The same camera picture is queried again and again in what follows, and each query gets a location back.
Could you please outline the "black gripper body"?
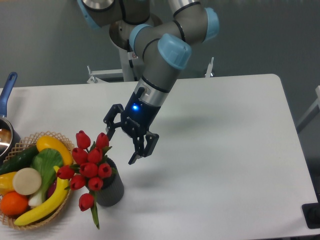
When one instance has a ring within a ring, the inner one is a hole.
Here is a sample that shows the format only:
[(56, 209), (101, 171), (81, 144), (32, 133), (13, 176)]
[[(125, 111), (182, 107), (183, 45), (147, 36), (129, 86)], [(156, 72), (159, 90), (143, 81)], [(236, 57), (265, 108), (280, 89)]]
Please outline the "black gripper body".
[(160, 108), (160, 106), (149, 105), (141, 101), (136, 94), (132, 94), (120, 114), (122, 130), (131, 138), (143, 137), (149, 131)]

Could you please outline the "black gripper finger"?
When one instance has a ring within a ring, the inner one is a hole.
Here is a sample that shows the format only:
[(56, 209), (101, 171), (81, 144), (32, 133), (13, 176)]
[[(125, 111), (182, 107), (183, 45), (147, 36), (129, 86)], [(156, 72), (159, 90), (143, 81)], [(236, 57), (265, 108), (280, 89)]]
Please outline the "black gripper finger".
[(116, 128), (119, 128), (122, 126), (122, 121), (115, 122), (115, 118), (118, 114), (121, 114), (124, 111), (124, 108), (121, 104), (113, 104), (108, 111), (108, 113), (105, 115), (103, 122), (106, 124), (106, 135), (109, 140), (112, 139)]
[(159, 135), (147, 131), (145, 135), (134, 135), (131, 137), (134, 144), (134, 153), (132, 154), (128, 164), (134, 164), (140, 158), (150, 156), (159, 140)]

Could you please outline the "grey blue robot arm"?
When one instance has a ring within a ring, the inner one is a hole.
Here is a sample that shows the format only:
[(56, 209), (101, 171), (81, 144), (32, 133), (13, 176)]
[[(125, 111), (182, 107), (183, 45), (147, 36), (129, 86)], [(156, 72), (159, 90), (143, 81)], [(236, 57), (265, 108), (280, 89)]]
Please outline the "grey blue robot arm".
[(113, 43), (143, 62), (137, 85), (126, 106), (113, 105), (104, 118), (107, 136), (121, 128), (133, 141), (129, 160), (152, 154), (159, 136), (150, 132), (178, 75), (188, 64), (191, 46), (214, 38), (220, 30), (217, 13), (198, 0), (171, 0), (173, 20), (162, 23), (147, 0), (80, 0), (83, 17), (93, 28), (109, 26)]

